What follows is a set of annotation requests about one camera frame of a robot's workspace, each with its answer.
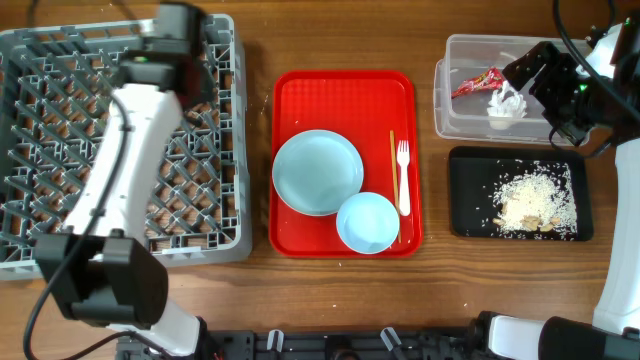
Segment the light blue bowl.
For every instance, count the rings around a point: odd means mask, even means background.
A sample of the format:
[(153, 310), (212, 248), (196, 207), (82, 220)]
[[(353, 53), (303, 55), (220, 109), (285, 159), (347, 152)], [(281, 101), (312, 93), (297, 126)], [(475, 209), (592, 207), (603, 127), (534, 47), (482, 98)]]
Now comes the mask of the light blue bowl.
[(384, 196), (361, 192), (347, 199), (336, 217), (340, 240), (352, 251), (374, 255), (388, 249), (400, 230), (394, 205)]

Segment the white napkin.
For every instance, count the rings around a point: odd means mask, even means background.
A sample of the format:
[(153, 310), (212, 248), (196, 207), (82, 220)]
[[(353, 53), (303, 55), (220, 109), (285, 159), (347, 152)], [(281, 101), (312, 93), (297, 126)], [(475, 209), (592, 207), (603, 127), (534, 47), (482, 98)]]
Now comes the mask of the white napkin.
[(494, 130), (506, 130), (512, 119), (522, 119), (527, 114), (524, 96), (504, 81), (499, 90), (494, 90), (487, 108), (489, 124)]

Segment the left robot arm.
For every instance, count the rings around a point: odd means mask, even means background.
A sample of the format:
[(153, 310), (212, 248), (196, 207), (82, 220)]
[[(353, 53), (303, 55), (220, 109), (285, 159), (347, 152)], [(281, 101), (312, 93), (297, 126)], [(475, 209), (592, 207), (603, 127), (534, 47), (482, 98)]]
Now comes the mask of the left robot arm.
[(170, 46), (121, 59), (89, 179), (64, 230), (36, 240), (46, 287), (24, 331), (26, 358), (35, 356), (33, 331), (47, 298), (65, 318), (110, 328), (166, 359), (217, 357), (206, 322), (170, 300), (167, 269), (148, 250), (144, 226), (167, 139), (212, 89), (202, 53)]

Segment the red snack wrapper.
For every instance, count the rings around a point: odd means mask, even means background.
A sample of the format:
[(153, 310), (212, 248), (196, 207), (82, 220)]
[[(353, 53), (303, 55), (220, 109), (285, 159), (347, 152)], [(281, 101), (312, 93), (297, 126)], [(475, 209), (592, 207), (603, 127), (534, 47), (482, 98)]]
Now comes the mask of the red snack wrapper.
[(496, 67), (490, 67), (480, 75), (464, 80), (456, 90), (451, 93), (451, 98), (470, 95), (474, 92), (493, 91), (502, 88), (506, 78)]

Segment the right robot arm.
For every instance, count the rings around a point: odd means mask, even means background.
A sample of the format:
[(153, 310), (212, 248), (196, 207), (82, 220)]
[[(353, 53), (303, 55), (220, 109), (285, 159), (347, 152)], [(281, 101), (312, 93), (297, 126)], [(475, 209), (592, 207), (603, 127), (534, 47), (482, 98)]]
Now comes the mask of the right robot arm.
[(602, 150), (616, 150), (618, 202), (608, 275), (593, 320), (561, 317), (544, 322), (483, 311), (470, 325), (470, 359), (636, 359), (639, 356), (639, 13), (619, 25), (593, 32), (591, 47), (616, 40), (606, 77), (569, 39), (558, 13), (554, 23), (567, 50), (540, 43), (509, 64), (504, 75), (517, 89), (534, 82), (552, 130), (579, 145), (595, 127), (611, 136)]

